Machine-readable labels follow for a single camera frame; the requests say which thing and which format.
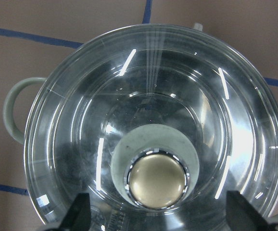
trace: transparent glass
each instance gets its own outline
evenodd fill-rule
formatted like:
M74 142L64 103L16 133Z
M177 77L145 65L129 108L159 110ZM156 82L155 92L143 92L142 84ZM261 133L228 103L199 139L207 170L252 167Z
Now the transparent glass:
M162 210L131 204L111 176L116 145L146 124L182 132L200 163L193 191ZM89 192L93 231L229 230L227 190L265 217L277 202L278 107L225 43L179 26L125 27L84 44L48 77L26 126L25 170L44 222L60 221Z

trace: pot lid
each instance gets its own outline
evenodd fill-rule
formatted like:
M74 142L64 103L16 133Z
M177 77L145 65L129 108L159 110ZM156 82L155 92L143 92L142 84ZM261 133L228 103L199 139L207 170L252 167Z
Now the pot lid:
M25 170L44 222L89 192L91 230L228 230L227 190L263 216L276 204L278 107L225 43L180 26L125 27L48 77L28 117Z

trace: gold knob top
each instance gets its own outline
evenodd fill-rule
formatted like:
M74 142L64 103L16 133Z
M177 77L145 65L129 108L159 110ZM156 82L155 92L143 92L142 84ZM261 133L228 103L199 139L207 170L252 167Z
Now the gold knob top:
M148 208L172 206L185 189L185 171L178 161L151 154L137 161L129 175L129 187L136 201Z

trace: glass lid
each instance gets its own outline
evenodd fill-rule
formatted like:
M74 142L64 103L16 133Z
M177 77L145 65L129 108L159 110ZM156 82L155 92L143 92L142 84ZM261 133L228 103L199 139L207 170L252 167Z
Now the glass lid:
M89 193L91 230L229 230L227 190L265 217L278 199L278 107L240 53L197 30L121 28L48 77L25 132L44 222Z

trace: cooking pot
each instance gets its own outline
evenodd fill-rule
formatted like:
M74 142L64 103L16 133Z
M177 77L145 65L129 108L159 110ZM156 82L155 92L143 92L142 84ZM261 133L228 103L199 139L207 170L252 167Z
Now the cooking pot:
M44 82L25 135L13 105ZM91 230L229 230L227 190L264 217L278 200L278 107L238 51L171 25L117 29L45 78L9 92L8 132L24 144L32 203L57 222L89 193Z

